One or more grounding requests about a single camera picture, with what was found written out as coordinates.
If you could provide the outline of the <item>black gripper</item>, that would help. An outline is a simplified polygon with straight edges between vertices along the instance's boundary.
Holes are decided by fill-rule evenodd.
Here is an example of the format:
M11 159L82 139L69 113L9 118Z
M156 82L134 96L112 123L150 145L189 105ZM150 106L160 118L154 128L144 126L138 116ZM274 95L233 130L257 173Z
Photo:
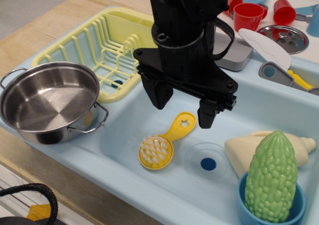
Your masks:
M204 53L172 53L157 48L138 48L138 73L152 104L162 110L173 95L173 89L200 100L198 123L211 128L219 111L232 110L238 84Z

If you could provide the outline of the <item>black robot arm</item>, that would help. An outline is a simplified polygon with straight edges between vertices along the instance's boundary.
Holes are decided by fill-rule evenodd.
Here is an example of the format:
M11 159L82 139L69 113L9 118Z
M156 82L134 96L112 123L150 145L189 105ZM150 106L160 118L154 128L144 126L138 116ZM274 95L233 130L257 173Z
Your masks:
M216 61L226 51L213 53L215 30L234 40L233 29L218 16L228 0L150 0L154 17L152 38L156 48L138 48L138 73L144 90L159 110L174 90L199 98L198 122L210 128L217 114L232 110L237 83Z

